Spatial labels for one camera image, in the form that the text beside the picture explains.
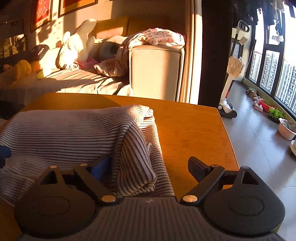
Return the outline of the striped grey knit garment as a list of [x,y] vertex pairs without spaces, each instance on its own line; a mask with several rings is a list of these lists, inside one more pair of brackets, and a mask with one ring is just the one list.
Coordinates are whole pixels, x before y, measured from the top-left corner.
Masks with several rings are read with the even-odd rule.
[[120,196],[172,196],[154,112],[132,105],[86,110],[32,110],[1,132],[11,151],[1,169],[1,198],[14,205],[50,166],[69,170],[111,158],[107,186]]

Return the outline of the white upright vacuum cleaner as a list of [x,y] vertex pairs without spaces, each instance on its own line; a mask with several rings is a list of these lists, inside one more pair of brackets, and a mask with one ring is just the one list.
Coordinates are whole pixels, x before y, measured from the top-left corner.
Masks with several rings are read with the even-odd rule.
[[226,71],[226,78],[224,81],[224,89],[221,94],[220,102],[217,107],[220,115],[225,118],[236,118],[237,112],[234,109],[233,105],[230,101],[228,101],[227,96],[231,90],[233,83],[235,82],[236,78],[240,75],[243,67],[245,66],[242,62],[242,58],[236,58],[234,54],[235,46],[237,44],[238,35],[240,32],[248,33],[250,31],[250,27],[248,24],[243,21],[239,20],[236,28],[235,38],[233,40],[233,44],[231,47],[231,51],[229,54],[227,71]]

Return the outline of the yellow plush toy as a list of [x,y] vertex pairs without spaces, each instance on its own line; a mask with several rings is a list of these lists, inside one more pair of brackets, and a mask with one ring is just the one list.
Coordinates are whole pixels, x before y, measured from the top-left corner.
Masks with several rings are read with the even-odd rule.
[[32,67],[27,60],[20,60],[16,65],[10,66],[9,64],[5,64],[3,66],[3,72],[1,73],[1,77],[9,77],[13,80],[22,79],[32,73]]

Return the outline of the red plant pot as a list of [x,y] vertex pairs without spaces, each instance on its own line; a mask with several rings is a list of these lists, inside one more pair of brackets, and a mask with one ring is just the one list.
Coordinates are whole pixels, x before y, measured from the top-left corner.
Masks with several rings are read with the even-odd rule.
[[266,113],[268,113],[271,108],[274,108],[274,105],[272,102],[263,98],[259,100],[259,105],[262,106],[263,111]]

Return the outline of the white ribbed plant pot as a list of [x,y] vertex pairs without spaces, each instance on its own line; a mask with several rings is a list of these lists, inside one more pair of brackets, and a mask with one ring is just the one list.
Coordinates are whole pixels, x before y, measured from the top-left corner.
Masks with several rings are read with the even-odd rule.
[[291,149],[292,153],[296,156],[296,140],[292,140],[290,142],[290,149]]

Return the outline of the pink white bowl planter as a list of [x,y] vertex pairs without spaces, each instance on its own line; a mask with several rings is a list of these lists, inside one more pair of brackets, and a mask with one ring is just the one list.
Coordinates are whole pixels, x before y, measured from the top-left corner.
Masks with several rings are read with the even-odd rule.
[[291,121],[284,118],[279,118],[279,121],[280,123],[278,126],[278,132],[286,140],[293,140],[293,138],[295,137],[295,126],[292,124]]

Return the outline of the green leafy small plant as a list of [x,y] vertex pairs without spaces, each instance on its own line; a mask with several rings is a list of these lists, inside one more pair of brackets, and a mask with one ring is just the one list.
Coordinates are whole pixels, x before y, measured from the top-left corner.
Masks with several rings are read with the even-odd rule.
[[268,111],[268,117],[274,123],[280,123],[280,118],[284,118],[283,112],[279,111],[276,108],[270,108]]

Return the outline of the black cap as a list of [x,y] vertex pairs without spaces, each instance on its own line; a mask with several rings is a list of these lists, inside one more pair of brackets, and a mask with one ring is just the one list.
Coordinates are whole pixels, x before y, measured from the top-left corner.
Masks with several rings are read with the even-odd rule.
[[28,60],[30,62],[41,60],[48,52],[49,46],[44,44],[36,45],[29,53]]

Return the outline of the pink floral blanket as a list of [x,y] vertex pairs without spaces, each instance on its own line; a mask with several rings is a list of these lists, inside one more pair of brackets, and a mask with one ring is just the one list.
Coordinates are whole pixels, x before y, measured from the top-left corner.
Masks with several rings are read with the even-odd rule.
[[132,51],[173,47],[182,49],[185,38],[181,33],[168,29],[152,28],[128,36],[119,46],[115,56],[94,65],[98,74],[107,77],[122,77],[132,61]]

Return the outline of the pink cloth on sofa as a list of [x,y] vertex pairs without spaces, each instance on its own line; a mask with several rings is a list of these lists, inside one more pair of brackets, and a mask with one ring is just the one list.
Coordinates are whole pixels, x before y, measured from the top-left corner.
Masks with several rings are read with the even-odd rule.
[[91,57],[89,57],[86,61],[77,61],[76,63],[80,69],[91,69],[94,65],[98,64],[98,62]]

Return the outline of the white plush toy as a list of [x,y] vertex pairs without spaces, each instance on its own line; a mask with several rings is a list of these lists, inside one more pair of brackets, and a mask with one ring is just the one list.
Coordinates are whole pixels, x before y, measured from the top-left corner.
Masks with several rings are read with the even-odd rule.
[[85,63],[94,47],[96,38],[88,35],[96,27],[95,19],[85,20],[75,34],[68,31],[63,36],[63,45],[57,57],[57,66],[60,69],[75,68],[78,63]]

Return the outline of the beige sofa with cover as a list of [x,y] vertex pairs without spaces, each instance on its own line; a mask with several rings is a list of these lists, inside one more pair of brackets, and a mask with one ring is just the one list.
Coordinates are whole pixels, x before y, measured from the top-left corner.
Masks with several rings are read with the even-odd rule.
[[15,66],[4,65],[1,101],[27,105],[51,92],[178,101],[184,48],[184,36],[156,16],[88,19],[54,49],[37,45]]

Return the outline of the grey neck pillow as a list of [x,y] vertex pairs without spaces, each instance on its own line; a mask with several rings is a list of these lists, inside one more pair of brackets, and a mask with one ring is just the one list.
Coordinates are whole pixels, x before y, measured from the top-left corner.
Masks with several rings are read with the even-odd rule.
[[116,42],[104,42],[101,44],[99,50],[99,57],[101,61],[113,59],[116,57],[120,44]]

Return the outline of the red framed picture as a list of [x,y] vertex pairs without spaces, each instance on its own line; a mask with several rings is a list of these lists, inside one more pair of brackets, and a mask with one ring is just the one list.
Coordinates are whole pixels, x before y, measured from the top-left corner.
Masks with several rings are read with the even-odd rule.
[[58,17],[98,4],[98,0],[60,0]]
[[31,32],[52,20],[52,0],[33,0],[31,11]]

